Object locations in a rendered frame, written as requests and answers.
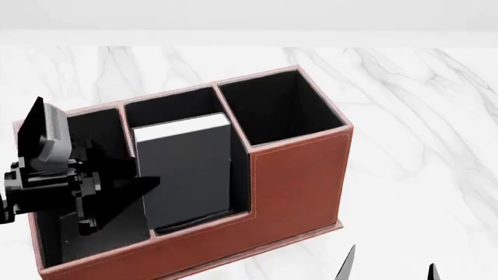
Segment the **brown leather desk caddy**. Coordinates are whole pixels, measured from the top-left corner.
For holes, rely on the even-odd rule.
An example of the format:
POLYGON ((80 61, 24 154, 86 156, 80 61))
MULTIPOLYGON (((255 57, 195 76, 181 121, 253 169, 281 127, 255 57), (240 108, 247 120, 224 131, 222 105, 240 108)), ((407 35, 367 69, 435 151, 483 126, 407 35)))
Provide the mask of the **brown leather desk caddy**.
POLYGON ((338 208, 353 125, 300 67, 237 77, 68 112, 74 135, 134 156, 139 128, 208 114, 230 122, 226 207, 148 226, 138 200, 82 237, 60 212, 29 214, 43 280, 178 280, 342 227, 338 208))

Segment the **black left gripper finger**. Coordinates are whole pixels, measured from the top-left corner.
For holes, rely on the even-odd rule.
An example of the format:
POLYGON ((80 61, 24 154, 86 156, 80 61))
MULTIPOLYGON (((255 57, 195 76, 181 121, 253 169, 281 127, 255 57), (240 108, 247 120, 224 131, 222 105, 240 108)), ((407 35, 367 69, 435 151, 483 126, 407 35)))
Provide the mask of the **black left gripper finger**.
POLYGON ((97 230, 119 216, 129 205, 160 185, 160 177, 131 177, 109 179, 103 182, 96 195, 94 214, 97 230))
POLYGON ((137 175, 135 158, 110 158, 99 152, 87 154, 86 169, 98 172, 105 177, 135 177, 137 175))

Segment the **black hardcover book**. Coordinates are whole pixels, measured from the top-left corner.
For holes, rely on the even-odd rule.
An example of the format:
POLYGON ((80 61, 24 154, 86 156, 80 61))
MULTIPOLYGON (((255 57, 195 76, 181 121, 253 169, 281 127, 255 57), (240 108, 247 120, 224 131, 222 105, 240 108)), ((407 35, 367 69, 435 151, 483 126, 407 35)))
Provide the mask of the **black hardcover book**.
POLYGON ((230 207, 230 135, 225 114, 134 128, 141 177, 160 177, 144 197, 150 229, 177 226, 230 207))

